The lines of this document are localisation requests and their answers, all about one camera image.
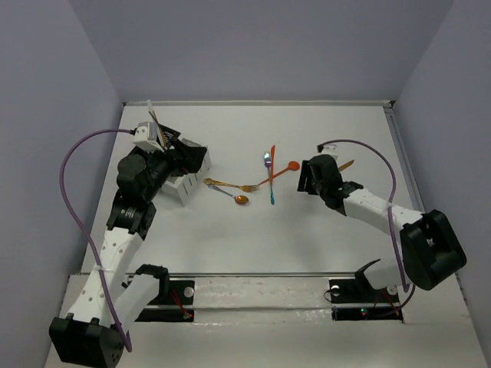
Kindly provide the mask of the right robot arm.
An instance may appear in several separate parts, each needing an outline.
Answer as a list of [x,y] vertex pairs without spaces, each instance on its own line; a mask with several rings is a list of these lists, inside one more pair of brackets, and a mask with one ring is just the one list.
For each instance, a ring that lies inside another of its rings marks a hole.
[[413,285],[430,291],[467,263],[443,212],[406,209],[343,180],[335,158],[328,154],[302,162],[297,190],[318,196],[329,209],[390,236],[394,258],[376,259],[355,273],[353,291],[363,301],[388,287]]

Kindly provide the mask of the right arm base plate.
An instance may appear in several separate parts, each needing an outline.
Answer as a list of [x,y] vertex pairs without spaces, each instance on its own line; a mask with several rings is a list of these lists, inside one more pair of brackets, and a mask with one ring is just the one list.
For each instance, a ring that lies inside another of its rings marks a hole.
[[353,278],[330,280],[324,298],[333,321],[404,320],[397,292],[363,289]]

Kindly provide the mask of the gold knife black handle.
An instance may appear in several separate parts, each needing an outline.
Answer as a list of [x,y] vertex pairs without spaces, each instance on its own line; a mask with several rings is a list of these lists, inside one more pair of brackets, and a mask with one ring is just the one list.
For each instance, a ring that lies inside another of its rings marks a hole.
[[354,164],[354,160],[350,160],[350,161],[348,161],[347,163],[340,165],[340,166],[338,167],[338,170],[339,170],[340,172],[342,172],[342,171],[344,171],[345,169],[347,169],[347,168],[349,168],[350,166],[352,166],[353,164]]

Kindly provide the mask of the white chopstick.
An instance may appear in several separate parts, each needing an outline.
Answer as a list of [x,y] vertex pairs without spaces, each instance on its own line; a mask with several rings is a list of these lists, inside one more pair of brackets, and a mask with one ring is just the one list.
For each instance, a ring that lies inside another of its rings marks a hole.
[[153,121],[155,123],[158,123],[158,118],[157,118],[157,115],[156,115],[155,110],[153,108],[151,100],[147,100],[147,108],[148,108],[149,114],[151,115]]
[[152,105],[151,101],[147,100],[146,105],[147,105],[147,109],[148,109],[149,113],[153,115],[154,109],[153,109],[153,105]]

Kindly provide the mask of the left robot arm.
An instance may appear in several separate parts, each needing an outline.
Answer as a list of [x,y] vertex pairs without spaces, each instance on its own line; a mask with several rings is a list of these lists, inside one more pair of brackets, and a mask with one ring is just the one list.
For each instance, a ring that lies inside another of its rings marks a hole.
[[157,213],[153,199],[168,178],[198,173],[206,154],[204,146],[173,139],[164,150],[135,146],[117,164],[117,191],[95,265],[66,316],[54,318],[49,327],[60,361],[115,367],[132,349],[130,326],[141,311],[150,301],[168,298],[164,266],[143,264],[128,286],[124,279]]

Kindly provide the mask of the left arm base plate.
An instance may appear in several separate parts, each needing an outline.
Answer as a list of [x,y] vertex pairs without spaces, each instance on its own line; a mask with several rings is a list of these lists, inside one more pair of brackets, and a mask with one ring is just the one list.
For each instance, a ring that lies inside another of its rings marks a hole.
[[195,281],[170,280],[167,294],[159,294],[140,312],[136,322],[192,323]]

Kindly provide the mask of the orange chopstick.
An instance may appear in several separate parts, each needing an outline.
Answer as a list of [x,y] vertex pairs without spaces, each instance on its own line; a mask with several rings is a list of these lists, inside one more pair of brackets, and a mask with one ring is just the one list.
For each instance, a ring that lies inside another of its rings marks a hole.
[[150,115],[153,118],[154,123],[157,125],[157,131],[159,135],[159,140],[160,140],[160,145],[165,149],[166,148],[166,136],[165,133],[162,131],[161,126],[159,125],[157,115],[154,110],[150,111]]

